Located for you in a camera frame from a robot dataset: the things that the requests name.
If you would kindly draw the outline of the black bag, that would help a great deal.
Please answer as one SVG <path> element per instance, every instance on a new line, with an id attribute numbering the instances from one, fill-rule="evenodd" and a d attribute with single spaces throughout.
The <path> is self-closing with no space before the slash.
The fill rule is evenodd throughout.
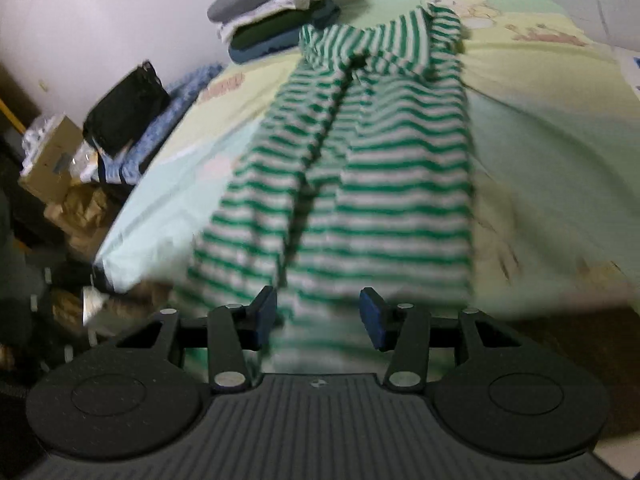
<path id="1" fill-rule="evenodd" d="M 97 102 L 82 125 L 82 136 L 110 157 L 136 142 L 168 107 L 170 96 L 150 61 L 138 65 Z"/>

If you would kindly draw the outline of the cardboard box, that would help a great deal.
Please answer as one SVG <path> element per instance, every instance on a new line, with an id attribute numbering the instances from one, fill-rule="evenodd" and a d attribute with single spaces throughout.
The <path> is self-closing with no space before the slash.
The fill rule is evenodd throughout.
<path id="1" fill-rule="evenodd" d="M 60 202 L 70 186 L 70 163 L 82 142 L 66 115 L 41 116 L 23 136 L 23 169 L 18 183 L 43 203 Z"/>

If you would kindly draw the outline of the blue folded garment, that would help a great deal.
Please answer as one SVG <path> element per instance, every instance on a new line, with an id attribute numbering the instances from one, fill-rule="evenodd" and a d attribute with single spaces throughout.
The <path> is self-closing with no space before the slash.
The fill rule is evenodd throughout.
<path id="1" fill-rule="evenodd" d="M 337 21 L 337 19 L 340 17 L 341 13 L 342 13 L 342 9 L 339 14 L 332 16 L 332 18 L 329 18 L 325 22 L 320 23 L 318 26 L 314 26 L 313 24 L 307 24 L 307 25 L 314 26 L 314 28 L 318 28 L 318 29 L 326 28 L 328 26 L 333 25 Z M 284 34 L 275 36 L 271 39 L 258 42 L 258 44 L 254 44 L 253 47 L 249 47 L 246 49 L 235 49 L 235 48 L 232 48 L 229 44 L 229 47 L 228 47 L 229 56 L 232 59 L 232 61 L 235 62 L 236 64 L 243 64 L 246 62 L 256 60 L 256 58 L 263 58 L 264 56 L 267 56 L 273 53 L 278 53 L 283 50 L 295 48 L 298 46 L 300 30 L 304 26 L 299 27 L 298 29 L 294 29 L 292 32 L 285 32 Z"/>

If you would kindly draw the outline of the green white striped shirt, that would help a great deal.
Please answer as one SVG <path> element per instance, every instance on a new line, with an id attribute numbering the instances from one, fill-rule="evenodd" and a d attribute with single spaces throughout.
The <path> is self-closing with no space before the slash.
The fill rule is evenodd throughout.
<path id="1" fill-rule="evenodd" d="M 278 291 L 266 370 L 375 367 L 360 290 L 465 303 L 471 142 L 444 6 L 386 24 L 306 26 L 280 88 L 196 239 L 172 302 L 193 314 Z"/>

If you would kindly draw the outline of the dark green folded garment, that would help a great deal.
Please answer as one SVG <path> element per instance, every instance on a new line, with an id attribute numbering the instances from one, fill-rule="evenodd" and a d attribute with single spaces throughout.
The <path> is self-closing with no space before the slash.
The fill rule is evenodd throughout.
<path id="1" fill-rule="evenodd" d="M 230 46 L 235 49 L 253 47 L 258 42 L 292 32 L 307 24 L 318 26 L 340 12 L 340 7 L 333 0 L 316 1 L 307 10 L 282 11 L 238 28 L 231 37 Z"/>

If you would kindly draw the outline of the blue patterned cloth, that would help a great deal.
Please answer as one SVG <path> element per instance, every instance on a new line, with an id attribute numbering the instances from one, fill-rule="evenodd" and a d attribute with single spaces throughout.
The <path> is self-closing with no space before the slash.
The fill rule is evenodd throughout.
<path id="1" fill-rule="evenodd" d="M 136 185 L 200 93 L 223 69 L 219 63 L 204 65 L 168 84 L 167 107 L 150 122 L 140 139 L 115 157 L 99 154 L 96 168 L 86 180 Z"/>

